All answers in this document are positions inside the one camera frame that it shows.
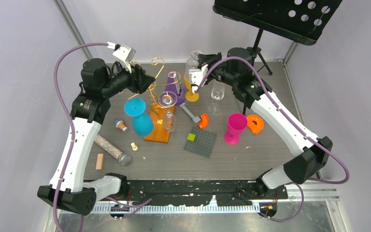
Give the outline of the green lego brick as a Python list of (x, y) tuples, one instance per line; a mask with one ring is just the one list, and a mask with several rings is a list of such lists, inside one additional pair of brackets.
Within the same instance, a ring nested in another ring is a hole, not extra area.
[(195, 138), (196, 138), (196, 135), (193, 134), (193, 133), (189, 133), (188, 136), (187, 136), (187, 140), (188, 141), (195, 141)]

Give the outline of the clear wine glass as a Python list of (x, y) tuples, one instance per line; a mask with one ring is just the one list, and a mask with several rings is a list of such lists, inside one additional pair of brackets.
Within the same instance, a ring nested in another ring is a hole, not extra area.
[(173, 92), (164, 91), (158, 97), (159, 106), (166, 109), (162, 125), (169, 132), (174, 131), (177, 125), (177, 119), (176, 116), (174, 115), (174, 110), (172, 109), (175, 107), (176, 103), (177, 96)]

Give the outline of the grey lego baseplate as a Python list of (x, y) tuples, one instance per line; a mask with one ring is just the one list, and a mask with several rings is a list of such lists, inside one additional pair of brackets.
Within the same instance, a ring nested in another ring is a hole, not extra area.
[(196, 135), (195, 141), (192, 142), (186, 139), (183, 149), (209, 159), (217, 139), (217, 134), (200, 129), (199, 127), (193, 127), (189, 133)]

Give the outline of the glitter tube with cap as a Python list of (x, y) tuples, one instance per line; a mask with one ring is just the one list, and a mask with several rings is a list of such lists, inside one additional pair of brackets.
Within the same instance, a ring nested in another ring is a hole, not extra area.
[(116, 160), (118, 160), (121, 165), (127, 166), (131, 163), (131, 157), (128, 154), (123, 153), (99, 134), (95, 136), (94, 142), (111, 156), (113, 156)]

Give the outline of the blue plastic goblet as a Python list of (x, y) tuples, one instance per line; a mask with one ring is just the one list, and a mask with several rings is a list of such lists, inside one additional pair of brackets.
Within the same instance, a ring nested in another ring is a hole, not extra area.
[(145, 110), (146, 103), (141, 98), (132, 98), (124, 105), (124, 112), (132, 117), (135, 134), (140, 137), (146, 137), (154, 130), (153, 121)]

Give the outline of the cream chess pawn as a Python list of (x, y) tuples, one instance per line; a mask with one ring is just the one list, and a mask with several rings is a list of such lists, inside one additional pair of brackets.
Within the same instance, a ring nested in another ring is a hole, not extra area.
[(131, 143), (130, 145), (131, 145), (133, 151), (138, 150), (138, 146), (135, 143)]

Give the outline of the grey plastic bar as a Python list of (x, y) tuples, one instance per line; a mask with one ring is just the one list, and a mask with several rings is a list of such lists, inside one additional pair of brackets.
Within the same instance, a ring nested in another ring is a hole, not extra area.
[(185, 105), (185, 103), (180, 105), (180, 108), (192, 119), (192, 121), (196, 124), (201, 122), (201, 118), (199, 116), (195, 116)]

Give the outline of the orange plastic goblet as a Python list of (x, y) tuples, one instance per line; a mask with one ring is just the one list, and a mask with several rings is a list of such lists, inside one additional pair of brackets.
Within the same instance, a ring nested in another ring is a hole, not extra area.
[(199, 99), (198, 93), (193, 93), (190, 83), (188, 82), (188, 78), (185, 77), (185, 87), (187, 89), (187, 92), (185, 94), (185, 98), (189, 102), (196, 102)]

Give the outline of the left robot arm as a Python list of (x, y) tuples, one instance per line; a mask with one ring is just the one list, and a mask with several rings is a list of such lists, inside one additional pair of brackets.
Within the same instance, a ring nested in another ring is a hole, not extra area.
[(37, 196), (54, 208), (86, 216), (97, 201), (108, 196), (123, 200), (129, 193), (127, 177), (122, 174), (107, 173), (84, 183), (89, 153), (110, 109), (110, 98), (125, 89), (142, 94), (156, 79), (138, 64), (113, 73), (100, 58), (84, 62), (81, 77), (81, 92), (66, 112), (72, 125), (61, 161), (50, 183), (38, 188)]

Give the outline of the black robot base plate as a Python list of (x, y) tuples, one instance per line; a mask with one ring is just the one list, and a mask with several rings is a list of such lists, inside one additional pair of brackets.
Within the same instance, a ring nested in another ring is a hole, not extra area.
[(260, 193), (254, 180), (128, 180), (116, 200), (139, 205), (150, 199), (151, 206), (207, 206), (216, 200), (219, 206), (248, 206), (253, 200), (286, 200), (285, 187)]

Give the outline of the small wooden block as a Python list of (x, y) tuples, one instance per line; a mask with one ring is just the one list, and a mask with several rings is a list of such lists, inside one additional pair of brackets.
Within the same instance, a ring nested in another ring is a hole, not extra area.
[(104, 164), (104, 154), (99, 153), (97, 155), (95, 170), (102, 170), (103, 169), (103, 164)]

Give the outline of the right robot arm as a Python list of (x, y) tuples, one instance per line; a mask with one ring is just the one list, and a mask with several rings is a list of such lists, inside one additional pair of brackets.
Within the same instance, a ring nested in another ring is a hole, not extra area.
[(269, 198), (276, 188), (285, 184), (302, 184), (327, 164), (332, 141), (302, 125), (278, 100), (251, 62), (239, 56), (222, 58), (221, 53), (197, 57), (198, 73), (192, 75), (192, 90), (198, 92), (211, 80), (231, 86), (235, 98), (266, 121), (293, 155), (290, 161), (256, 179), (260, 197)]

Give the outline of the gold wire glass rack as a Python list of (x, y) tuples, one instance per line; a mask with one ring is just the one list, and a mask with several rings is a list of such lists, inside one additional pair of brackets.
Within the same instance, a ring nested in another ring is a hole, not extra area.
[(154, 92), (158, 84), (153, 82), (146, 91), (150, 93), (150, 114), (147, 114), (146, 102), (135, 94), (128, 98), (124, 111), (132, 117), (132, 126), (136, 135), (149, 142), (167, 143), (170, 132), (175, 129), (173, 109), (178, 102), (177, 92), (163, 91), (159, 95)]

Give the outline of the magenta plastic goblet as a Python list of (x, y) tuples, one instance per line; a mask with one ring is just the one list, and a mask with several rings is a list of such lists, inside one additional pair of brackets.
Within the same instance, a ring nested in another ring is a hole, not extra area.
[(231, 114), (227, 120), (227, 131), (223, 136), (224, 141), (229, 145), (237, 144), (247, 124), (248, 121), (245, 115), (241, 113)]

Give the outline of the small clown figurine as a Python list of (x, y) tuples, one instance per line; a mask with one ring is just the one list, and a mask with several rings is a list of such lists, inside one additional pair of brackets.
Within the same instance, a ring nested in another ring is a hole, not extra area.
[(128, 130), (127, 126), (124, 124), (123, 120), (115, 120), (115, 127), (118, 128), (119, 130), (126, 132)]

